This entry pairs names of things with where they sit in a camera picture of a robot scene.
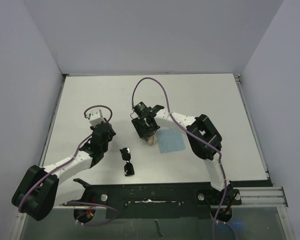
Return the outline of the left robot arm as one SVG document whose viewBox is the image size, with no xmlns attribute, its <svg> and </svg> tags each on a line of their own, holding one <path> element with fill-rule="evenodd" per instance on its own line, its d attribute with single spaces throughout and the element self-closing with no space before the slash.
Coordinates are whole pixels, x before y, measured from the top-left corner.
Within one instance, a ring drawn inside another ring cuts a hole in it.
<svg viewBox="0 0 300 240">
<path fill-rule="evenodd" d="M 26 171 L 11 199 L 19 213 L 41 221 L 53 207 L 68 202 L 57 197 L 58 187 L 74 175 L 97 165 L 116 135 L 109 122 L 103 121 L 91 129 L 92 133 L 78 145 L 73 155 L 43 167 L 33 165 Z"/>
</svg>

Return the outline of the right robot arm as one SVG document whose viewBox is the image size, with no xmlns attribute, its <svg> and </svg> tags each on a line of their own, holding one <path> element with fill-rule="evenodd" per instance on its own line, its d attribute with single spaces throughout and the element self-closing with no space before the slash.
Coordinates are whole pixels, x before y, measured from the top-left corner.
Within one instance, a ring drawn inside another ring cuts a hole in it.
<svg viewBox="0 0 300 240">
<path fill-rule="evenodd" d="M 205 114 L 187 116 L 169 112 L 161 105 L 146 106 L 142 101 L 132 107 L 137 117 L 131 120 L 138 136 L 149 141 L 160 128 L 180 131 L 187 136 L 193 153 L 205 163 L 210 185 L 213 189 L 213 200 L 220 205 L 231 198 L 226 188 L 229 181 L 221 166 L 222 136 Z"/>
</svg>

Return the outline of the map print glasses case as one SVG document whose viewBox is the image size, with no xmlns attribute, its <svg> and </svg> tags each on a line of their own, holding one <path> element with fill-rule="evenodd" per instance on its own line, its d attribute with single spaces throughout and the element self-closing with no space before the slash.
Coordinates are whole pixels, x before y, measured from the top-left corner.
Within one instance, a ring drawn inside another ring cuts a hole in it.
<svg viewBox="0 0 300 240">
<path fill-rule="evenodd" d="M 149 137 L 145 137 L 145 142 L 147 143 L 148 146 L 153 146 L 157 143 L 158 138 L 157 136 L 154 134 L 152 136 Z"/>
</svg>

